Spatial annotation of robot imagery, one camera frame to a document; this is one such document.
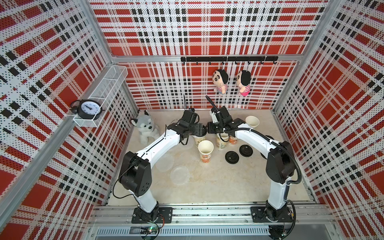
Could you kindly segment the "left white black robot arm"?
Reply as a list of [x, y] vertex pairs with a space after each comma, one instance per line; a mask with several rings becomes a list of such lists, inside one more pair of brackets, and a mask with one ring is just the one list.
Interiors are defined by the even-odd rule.
[[199, 121], [195, 109], [186, 109], [181, 119], [167, 126], [164, 134], [149, 146], [125, 154], [118, 182], [134, 196], [138, 203], [136, 216], [143, 221], [154, 223], [159, 215], [159, 202], [150, 191], [153, 166], [171, 148], [186, 145], [189, 136], [205, 136], [206, 127]]

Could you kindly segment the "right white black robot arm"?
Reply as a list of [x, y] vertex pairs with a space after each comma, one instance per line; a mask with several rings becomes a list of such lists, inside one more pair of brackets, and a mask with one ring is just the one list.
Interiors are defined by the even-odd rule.
[[246, 142], [267, 159], [266, 174], [271, 180], [270, 193], [266, 201], [264, 217], [270, 222], [289, 219], [288, 193], [291, 185], [302, 181], [299, 164], [293, 156], [293, 148], [287, 141], [278, 142], [256, 131], [245, 121], [233, 119], [227, 108], [210, 110], [211, 122], [207, 132], [210, 134], [229, 134]]

